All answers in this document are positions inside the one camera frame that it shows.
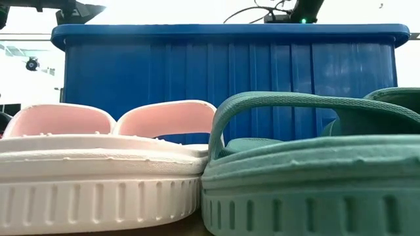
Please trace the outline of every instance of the black cable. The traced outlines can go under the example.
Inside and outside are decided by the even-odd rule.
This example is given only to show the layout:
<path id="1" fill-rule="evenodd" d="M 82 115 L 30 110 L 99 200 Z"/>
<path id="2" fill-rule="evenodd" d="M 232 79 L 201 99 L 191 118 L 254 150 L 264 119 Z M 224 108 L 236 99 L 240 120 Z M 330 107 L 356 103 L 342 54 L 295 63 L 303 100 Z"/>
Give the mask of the black cable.
<path id="1" fill-rule="evenodd" d="M 279 9 L 278 8 L 278 6 L 280 4 L 282 4 L 282 3 L 284 3 L 285 1 L 287 1 L 287 0 L 281 0 L 274 7 L 264 7 L 264 6 L 258 5 L 257 0 L 254 0 L 254 3 L 257 5 L 256 7 L 247 7 L 245 9 L 242 9 L 242 10 L 239 10 L 239 11 L 235 12 L 234 14 L 230 15 L 226 20 L 224 20 L 223 24 L 225 24 L 232 17 L 234 17 L 234 16 L 236 16 L 236 15 L 238 15 L 240 13 L 243 13 L 244 11 L 251 10 L 251 9 L 264 9 L 264 10 L 267 10 L 268 11 L 268 14 L 266 14 L 266 15 L 271 14 L 273 18 L 275 18 L 274 11 L 281 11 L 281 12 L 285 12 L 287 14 L 291 14 L 291 10 L 283 10 L 283 9 Z M 260 18 L 258 18 L 256 20 L 253 20 L 252 22 L 250 22 L 250 24 L 255 23 L 255 22 L 259 21 L 259 20 L 262 20 L 266 15 L 264 15 L 263 17 L 260 17 Z"/>

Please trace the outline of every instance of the ridged sole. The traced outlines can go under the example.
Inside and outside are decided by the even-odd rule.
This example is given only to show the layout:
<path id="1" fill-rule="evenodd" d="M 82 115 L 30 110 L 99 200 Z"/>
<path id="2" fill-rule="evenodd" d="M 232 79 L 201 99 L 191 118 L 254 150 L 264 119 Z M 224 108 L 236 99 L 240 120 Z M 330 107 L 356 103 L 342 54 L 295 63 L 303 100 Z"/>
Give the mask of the ridged sole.
<path id="1" fill-rule="evenodd" d="M 158 226 L 200 205 L 199 177 L 99 176 L 0 184 L 0 235 Z"/>
<path id="2" fill-rule="evenodd" d="M 201 208 L 206 228 L 216 236 L 420 235 L 420 180 L 399 183 L 203 191 Z"/>

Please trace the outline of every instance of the blue plastic crate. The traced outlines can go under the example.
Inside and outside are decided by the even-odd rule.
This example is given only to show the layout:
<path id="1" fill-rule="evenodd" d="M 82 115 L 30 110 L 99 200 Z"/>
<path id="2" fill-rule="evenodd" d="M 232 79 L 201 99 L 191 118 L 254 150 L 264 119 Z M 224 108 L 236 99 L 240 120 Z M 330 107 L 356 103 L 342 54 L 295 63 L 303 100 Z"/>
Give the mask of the blue plastic crate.
<path id="1" fill-rule="evenodd" d="M 249 90 L 360 98 L 397 85 L 394 49 L 409 36 L 399 24 L 64 25 L 51 41 L 66 52 L 63 101 L 118 119 L 156 102 L 218 106 Z M 259 108 L 233 119 L 225 139 L 310 138 L 334 118 L 328 109 Z M 169 140 L 206 143 L 207 136 Z"/>

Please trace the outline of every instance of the pink strap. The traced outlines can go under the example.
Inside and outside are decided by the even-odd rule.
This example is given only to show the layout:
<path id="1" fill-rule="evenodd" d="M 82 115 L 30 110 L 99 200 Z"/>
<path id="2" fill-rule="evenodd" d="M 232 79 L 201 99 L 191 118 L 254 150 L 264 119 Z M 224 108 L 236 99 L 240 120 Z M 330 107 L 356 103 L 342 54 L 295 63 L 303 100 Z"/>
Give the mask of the pink strap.
<path id="1" fill-rule="evenodd" d="M 114 134 L 155 138 L 166 134 L 210 133 L 216 108 L 184 100 L 142 106 L 119 119 Z"/>
<path id="2" fill-rule="evenodd" d="M 114 119 L 97 108 L 74 104 L 35 105 L 22 109 L 9 122 L 3 138 L 42 134 L 109 134 Z"/>

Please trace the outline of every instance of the rubber slipper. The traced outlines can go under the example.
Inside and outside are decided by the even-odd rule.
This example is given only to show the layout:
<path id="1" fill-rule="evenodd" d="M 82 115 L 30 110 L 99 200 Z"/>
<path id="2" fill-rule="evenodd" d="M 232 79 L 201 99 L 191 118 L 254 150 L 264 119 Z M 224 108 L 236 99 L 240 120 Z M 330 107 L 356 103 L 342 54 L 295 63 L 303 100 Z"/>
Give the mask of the rubber slipper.
<path id="1" fill-rule="evenodd" d="M 364 97 L 368 100 L 387 102 L 403 106 L 420 113 L 420 88 L 383 88 L 371 92 Z M 322 131 L 321 136 L 341 135 L 340 120 L 336 119 L 328 124 Z"/>
<path id="2" fill-rule="evenodd" d="M 332 108 L 346 136 L 221 155 L 231 117 L 260 106 Z M 211 160 L 201 177 L 205 226 L 216 236 L 418 235 L 420 135 L 413 134 L 420 134 L 420 115 L 386 102 L 287 92 L 233 96 L 213 121 Z"/>
<path id="3" fill-rule="evenodd" d="M 211 131 L 215 107 L 186 100 L 143 106 L 118 122 L 71 104 L 23 109 L 0 140 L 0 235 L 158 226 L 199 207 L 207 144 L 164 134 Z"/>

